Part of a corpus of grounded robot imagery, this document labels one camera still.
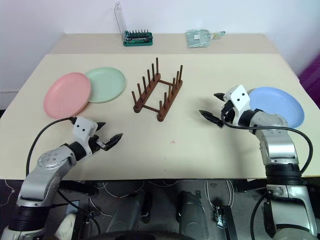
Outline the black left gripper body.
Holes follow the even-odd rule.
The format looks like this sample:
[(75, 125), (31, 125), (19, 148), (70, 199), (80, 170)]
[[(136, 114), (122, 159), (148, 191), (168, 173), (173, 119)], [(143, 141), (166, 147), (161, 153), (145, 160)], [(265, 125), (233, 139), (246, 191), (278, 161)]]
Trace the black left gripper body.
[(107, 145), (100, 141), (99, 136), (96, 134), (89, 138), (88, 145), (92, 153), (96, 153), (99, 150), (107, 150)]

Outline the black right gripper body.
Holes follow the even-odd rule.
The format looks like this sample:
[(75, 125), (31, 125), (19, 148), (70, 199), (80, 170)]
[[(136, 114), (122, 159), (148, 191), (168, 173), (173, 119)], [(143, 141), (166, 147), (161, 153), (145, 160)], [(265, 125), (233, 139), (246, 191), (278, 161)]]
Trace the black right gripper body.
[(234, 110), (234, 104), (231, 100), (228, 100), (221, 110), (221, 120), (224, 125), (236, 125), (236, 113)]

